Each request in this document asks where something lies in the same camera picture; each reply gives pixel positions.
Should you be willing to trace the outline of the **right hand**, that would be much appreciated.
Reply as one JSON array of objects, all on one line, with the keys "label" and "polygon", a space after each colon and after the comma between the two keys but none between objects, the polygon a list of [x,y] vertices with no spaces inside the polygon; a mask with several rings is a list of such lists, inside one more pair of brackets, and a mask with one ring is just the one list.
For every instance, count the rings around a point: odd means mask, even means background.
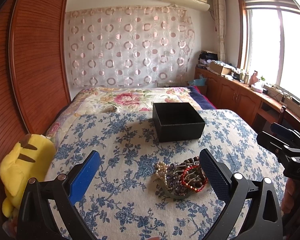
[{"label": "right hand", "polygon": [[294,196],[296,192],[296,183],[293,181],[293,179],[288,178],[281,202],[281,211],[283,213],[290,213],[290,211],[292,210],[296,199],[296,197]]}]

